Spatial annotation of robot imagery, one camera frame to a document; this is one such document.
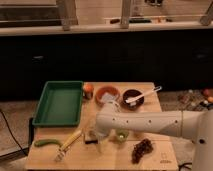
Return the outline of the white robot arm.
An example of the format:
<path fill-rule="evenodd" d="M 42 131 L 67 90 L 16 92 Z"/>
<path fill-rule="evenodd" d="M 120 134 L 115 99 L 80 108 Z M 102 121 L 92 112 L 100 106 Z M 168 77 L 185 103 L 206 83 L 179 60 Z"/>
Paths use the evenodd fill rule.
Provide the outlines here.
<path fill-rule="evenodd" d="M 196 144 L 192 171 L 213 171 L 213 110 L 128 113 L 109 101 L 96 114 L 95 133 L 104 138 L 112 129 L 190 139 Z"/>

